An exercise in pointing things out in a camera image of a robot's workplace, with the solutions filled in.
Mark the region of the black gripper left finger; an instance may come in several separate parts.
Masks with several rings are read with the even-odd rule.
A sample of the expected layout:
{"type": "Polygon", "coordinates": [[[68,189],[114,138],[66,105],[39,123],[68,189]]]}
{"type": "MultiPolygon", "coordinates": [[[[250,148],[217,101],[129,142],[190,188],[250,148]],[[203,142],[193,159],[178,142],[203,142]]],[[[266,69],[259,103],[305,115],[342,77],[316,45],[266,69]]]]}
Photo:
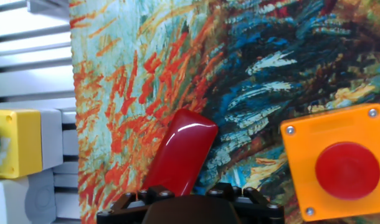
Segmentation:
{"type": "Polygon", "coordinates": [[[174,198],[174,193],[162,185],[126,192],[109,209],[97,213],[97,224],[141,223],[152,204],[174,198]]]}

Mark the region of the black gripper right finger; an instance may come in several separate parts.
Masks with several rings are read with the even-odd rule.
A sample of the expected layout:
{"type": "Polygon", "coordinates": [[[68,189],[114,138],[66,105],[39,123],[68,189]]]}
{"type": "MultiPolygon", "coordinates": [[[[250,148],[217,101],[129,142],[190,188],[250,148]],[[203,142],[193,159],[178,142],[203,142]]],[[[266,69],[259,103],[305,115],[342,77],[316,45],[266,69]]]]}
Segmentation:
{"type": "Polygon", "coordinates": [[[270,202],[256,188],[240,188],[219,182],[206,192],[206,196],[221,198],[234,209],[240,223],[284,224],[284,207],[270,202]]]}

